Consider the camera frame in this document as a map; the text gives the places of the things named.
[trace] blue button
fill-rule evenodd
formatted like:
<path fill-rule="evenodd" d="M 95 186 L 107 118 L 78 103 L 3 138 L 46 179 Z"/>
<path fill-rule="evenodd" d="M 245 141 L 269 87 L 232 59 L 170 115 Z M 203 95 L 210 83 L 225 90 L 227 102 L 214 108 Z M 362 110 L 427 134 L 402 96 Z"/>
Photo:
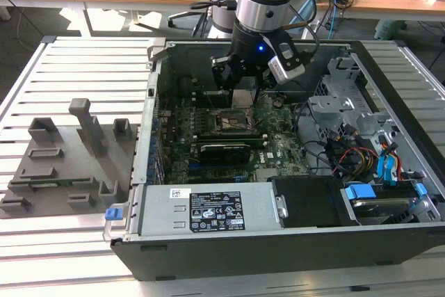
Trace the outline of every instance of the blue button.
<path fill-rule="evenodd" d="M 105 220 L 122 220 L 124 219 L 124 210 L 118 208 L 108 208 L 105 211 Z"/>
<path fill-rule="evenodd" d="M 373 187 L 370 184 L 351 184 L 346 188 L 346 195 L 349 200 L 360 198 L 376 198 Z"/>
<path fill-rule="evenodd" d="M 419 194 L 419 196 L 424 196 L 424 195 L 428 194 L 428 192 L 426 191 L 425 186 L 422 183 L 418 183 L 414 187 L 415 187 L 417 193 Z"/>

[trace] motherboard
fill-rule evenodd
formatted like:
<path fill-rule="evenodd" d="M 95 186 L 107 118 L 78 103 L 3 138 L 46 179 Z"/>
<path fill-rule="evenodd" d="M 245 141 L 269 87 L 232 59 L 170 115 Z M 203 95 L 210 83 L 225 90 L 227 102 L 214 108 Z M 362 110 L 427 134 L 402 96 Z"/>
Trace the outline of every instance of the motherboard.
<path fill-rule="evenodd" d="M 308 173 L 291 105 L 276 95 L 263 95 L 247 109 L 201 109 L 178 99 L 159 117 L 166 184 L 264 182 Z"/>

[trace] power supply label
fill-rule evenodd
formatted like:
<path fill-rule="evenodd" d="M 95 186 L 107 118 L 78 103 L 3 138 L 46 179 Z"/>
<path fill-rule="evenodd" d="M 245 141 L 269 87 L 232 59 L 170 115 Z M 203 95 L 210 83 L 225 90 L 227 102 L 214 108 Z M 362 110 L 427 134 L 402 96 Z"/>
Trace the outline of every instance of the power supply label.
<path fill-rule="evenodd" d="M 190 194 L 190 230 L 220 232 L 245 230 L 239 191 Z"/>

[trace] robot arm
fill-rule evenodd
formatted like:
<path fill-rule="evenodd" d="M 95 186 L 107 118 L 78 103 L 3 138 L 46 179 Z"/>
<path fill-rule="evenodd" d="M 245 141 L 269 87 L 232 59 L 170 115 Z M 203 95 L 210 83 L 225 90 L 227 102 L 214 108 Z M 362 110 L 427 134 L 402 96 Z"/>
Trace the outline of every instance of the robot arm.
<path fill-rule="evenodd" d="M 213 59 L 218 88 L 233 90 L 243 77 L 255 77 L 257 90 L 292 80 L 304 72 L 311 54 L 298 52 L 282 28 L 290 0 L 238 0 L 228 57 Z M 230 73 L 222 78 L 222 63 Z M 265 78 L 264 72 L 270 70 Z"/>

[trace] white sticker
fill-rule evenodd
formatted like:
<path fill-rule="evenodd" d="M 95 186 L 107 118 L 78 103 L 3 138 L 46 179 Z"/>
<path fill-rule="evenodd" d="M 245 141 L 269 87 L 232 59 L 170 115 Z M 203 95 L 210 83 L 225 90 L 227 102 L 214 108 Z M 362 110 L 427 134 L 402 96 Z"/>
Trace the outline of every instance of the white sticker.
<path fill-rule="evenodd" d="M 171 188 L 170 198 L 189 198 L 191 192 L 191 188 Z"/>

